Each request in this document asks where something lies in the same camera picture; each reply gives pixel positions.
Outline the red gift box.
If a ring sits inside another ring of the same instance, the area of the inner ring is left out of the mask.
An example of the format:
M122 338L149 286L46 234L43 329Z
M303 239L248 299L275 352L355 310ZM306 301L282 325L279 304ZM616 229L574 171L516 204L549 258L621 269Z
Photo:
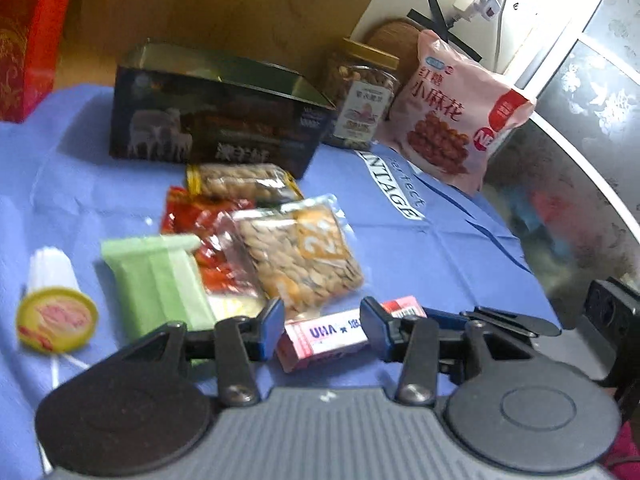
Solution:
M1 119L24 122L53 90L70 0L1 0Z

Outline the yellow lid white cup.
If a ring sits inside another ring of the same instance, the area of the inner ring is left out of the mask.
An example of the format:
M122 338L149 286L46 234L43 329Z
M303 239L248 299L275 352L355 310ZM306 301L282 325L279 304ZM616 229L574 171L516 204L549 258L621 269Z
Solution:
M79 287L70 258L43 247L29 259L25 295L16 314L18 339L42 353L67 353L93 336L99 313Z

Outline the clear nut jar gold lid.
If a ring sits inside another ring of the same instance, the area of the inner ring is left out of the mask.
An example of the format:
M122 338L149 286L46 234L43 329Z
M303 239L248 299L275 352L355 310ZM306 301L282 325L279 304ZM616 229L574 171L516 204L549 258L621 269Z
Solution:
M326 62L322 93L335 106L323 142L369 151L400 81L399 58L343 38Z

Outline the woven brown mat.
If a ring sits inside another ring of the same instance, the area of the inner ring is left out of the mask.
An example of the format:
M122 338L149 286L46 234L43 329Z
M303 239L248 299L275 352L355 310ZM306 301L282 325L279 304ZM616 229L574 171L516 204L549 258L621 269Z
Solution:
M420 29L404 20L387 21L370 30L364 37L369 47L381 50L399 60L398 74L408 79L419 66L418 39Z

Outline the light green snack packet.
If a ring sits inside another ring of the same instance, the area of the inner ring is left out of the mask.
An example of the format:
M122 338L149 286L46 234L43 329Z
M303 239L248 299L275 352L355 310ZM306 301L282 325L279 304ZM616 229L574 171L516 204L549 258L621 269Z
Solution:
M101 256L111 269L122 306L122 322L138 339L167 322L190 330L210 330L216 316L207 300L195 251L194 234L106 240Z

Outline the pink UHA candy box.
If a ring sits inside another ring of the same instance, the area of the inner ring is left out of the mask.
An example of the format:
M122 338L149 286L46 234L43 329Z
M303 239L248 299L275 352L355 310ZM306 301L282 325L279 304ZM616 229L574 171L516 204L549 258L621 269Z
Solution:
M285 374L312 364L339 359L368 344L362 328L363 308L287 322L277 344L276 356Z

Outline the clear seed snack bag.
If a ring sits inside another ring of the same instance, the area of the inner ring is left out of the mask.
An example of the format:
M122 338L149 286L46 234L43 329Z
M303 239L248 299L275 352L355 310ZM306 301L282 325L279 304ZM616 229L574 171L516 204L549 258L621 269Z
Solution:
M333 194L237 211L231 220L260 287L283 301L288 322L316 318L366 282L355 233Z

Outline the wooden board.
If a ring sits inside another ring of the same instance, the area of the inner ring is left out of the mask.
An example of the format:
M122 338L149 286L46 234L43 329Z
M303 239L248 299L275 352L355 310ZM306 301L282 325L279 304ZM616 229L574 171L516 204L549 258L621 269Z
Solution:
M105 84L145 40L224 50L320 77L371 0L70 0L56 88Z

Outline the black tin box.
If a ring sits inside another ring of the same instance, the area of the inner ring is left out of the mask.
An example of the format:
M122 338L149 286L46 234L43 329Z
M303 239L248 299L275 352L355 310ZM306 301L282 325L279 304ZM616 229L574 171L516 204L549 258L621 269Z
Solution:
M176 164L275 164L299 179L333 112L294 70L148 41L118 63L110 153Z

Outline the red snack packet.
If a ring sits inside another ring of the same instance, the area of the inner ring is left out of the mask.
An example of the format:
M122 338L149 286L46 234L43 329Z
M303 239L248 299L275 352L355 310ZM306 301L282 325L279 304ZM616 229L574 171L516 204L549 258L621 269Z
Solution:
M255 203L246 198L212 200L191 195L178 186L171 186L167 191L160 232L198 237L200 246L194 250L194 258L209 295L264 299L250 258L231 219L234 212L253 209L254 206Z

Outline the pink twisted snack bag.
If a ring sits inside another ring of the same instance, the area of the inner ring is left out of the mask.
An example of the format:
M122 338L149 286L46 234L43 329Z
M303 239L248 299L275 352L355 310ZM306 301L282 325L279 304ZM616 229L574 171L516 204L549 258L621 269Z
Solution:
M431 30L419 34L418 61L378 138L421 170L473 195L482 187L491 144L524 125L536 101Z

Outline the blue tablecloth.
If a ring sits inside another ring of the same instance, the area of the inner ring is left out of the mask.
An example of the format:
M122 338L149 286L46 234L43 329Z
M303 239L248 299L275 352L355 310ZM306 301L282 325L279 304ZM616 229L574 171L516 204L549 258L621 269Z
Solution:
M50 94L20 124L1 127L1 474L35 479L42 460L35 409L56 385L101 361L127 340L104 240L157 233L176 165L108 154L113 92L81 86ZM363 295L413 296L458 313L477 306L552 320L518 239L483 197L468 197L420 174L389 148L370 155L322 146L300 188L332 194L354 230L366 274ZM15 315L29 259L62 249L80 289L99 311L96 332L71 356L44 356L17 339Z

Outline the peanut snack bag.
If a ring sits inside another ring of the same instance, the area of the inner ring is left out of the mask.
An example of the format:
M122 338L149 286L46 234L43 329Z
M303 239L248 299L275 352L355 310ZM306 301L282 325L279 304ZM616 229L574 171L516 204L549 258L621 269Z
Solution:
M186 188L212 200L284 204L304 198L295 179L273 164L203 164L186 167Z

